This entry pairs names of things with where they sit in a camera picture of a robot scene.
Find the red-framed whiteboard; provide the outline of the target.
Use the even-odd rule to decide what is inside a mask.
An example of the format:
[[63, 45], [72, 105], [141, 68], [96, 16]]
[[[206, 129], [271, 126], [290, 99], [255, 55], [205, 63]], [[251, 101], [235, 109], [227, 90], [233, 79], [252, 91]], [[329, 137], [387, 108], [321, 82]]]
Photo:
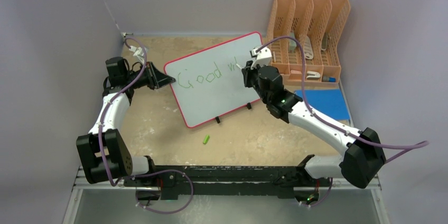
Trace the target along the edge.
[[236, 63], [244, 66], [250, 50], [262, 43], [262, 35], [251, 32], [164, 65], [164, 72], [176, 79], [171, 89], [188, 128], [259, 100], [254, 89], [244, 86]]

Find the green marker cap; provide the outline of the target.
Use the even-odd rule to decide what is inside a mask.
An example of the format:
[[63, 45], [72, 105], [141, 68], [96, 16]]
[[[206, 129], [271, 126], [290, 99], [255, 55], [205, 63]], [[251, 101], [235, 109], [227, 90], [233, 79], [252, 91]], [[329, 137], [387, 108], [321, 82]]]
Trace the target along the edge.
[[207, 144], [208, 141], [209, 141], [209, 139], [210, 139], [210, 135], [206, 135], [205, 138], [204, 138], [204, 140], [203, 140], [203, 144], [204, 144], [204, 145]]

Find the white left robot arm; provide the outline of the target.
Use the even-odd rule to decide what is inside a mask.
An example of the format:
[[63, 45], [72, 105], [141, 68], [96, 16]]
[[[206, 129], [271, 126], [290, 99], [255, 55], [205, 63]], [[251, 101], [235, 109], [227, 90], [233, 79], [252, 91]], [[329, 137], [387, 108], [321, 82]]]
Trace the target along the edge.
[[100, 115], [89, 132], [76, 140], [85, 177], [95, 184], [137, 176], [143, 186], [152, 186], [157, 181], [153, 160], [149, 156], [132, 156], [119, 129], [136, 89], [160, 89], [175, 79], [160, 72], [152, 62], [133, 71], [123, 57], [108, 59], [106, 68], [108, 77], [103, 83]]

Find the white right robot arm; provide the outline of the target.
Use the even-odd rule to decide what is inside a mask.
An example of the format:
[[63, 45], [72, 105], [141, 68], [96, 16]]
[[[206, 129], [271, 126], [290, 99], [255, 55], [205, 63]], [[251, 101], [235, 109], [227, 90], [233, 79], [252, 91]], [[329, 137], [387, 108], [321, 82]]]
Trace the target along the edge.
[[245, 87], [257, 92], [272, 116], [305, 129], [338, 152], [337, 156], [308, 156], [296, 172], [300, 184], [310, 185], [320, 178], [344, 178], [364, 189], [386, 163], [375, 130], [347, 126], [306, 105], [303, 98], [285, 89], [277, 68], [253, 67], [248, 61], [241, 72]]

